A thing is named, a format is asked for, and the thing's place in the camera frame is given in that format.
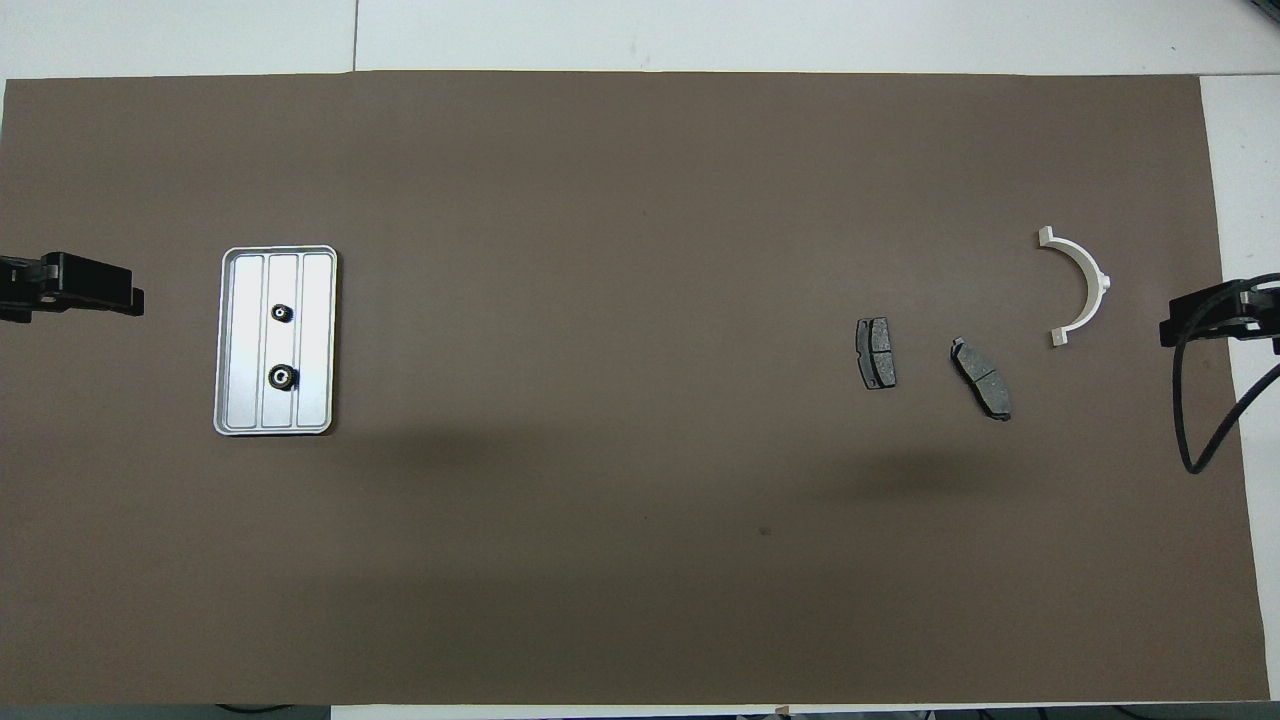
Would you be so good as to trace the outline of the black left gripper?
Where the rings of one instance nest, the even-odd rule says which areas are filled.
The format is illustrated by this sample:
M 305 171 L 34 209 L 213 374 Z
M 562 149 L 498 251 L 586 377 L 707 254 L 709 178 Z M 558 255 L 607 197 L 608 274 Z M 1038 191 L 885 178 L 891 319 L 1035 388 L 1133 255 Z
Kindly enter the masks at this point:
M 32 313 L 73 309 L 142 316 L 145 292 L 131 269 L 70 252 L 1 256 L 3 322 L 31 323 Z

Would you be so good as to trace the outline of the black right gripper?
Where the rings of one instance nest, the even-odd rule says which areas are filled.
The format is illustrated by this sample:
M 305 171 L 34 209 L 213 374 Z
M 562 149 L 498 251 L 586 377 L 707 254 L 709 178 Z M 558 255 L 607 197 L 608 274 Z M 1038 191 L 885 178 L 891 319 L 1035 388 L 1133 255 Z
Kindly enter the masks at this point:
M 1239 293 L 1210 300 L 1236 283 L 1219 283 L 1167 302 L 1167 318 L 1160 323 L 1160 345 L 1174 348 L 1189 332 L 1189 341 L 1234 338 L 1279 342 L 1279 278 L 1239 279 Z

